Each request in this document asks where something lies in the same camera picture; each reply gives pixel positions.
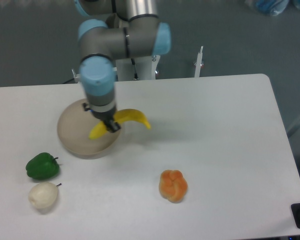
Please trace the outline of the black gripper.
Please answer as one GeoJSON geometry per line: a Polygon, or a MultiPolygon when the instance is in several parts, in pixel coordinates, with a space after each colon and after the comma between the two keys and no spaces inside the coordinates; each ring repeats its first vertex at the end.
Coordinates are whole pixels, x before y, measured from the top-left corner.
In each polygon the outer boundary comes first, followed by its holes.
{"type": "Polygon", "coordinates": [[[90,112],[96,119],[103,121],[105,129],[109,133],[115,133],[121,129],[121,125],[114,120],[114,114],[116,112],[115,104],[107,104],[103,106],[96,106],[84,102],[82,104],[83,110],[90,112]]]}

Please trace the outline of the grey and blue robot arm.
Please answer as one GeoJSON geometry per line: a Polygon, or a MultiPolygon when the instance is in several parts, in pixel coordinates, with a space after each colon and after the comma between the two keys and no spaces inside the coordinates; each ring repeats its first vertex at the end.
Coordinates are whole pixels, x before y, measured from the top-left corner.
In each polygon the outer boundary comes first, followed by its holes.
{"type": "Polygon", "coordinates": [[[88,100],[88,110],[110,133],[120,130],[114,119],[114,61],[165,55],[171,49],[170,26],[161,22],[154,0],[76,0],[83,16],[114,14],[127,26],[111,27],[90,18],[78,28],[80,81],[88,100]]]}

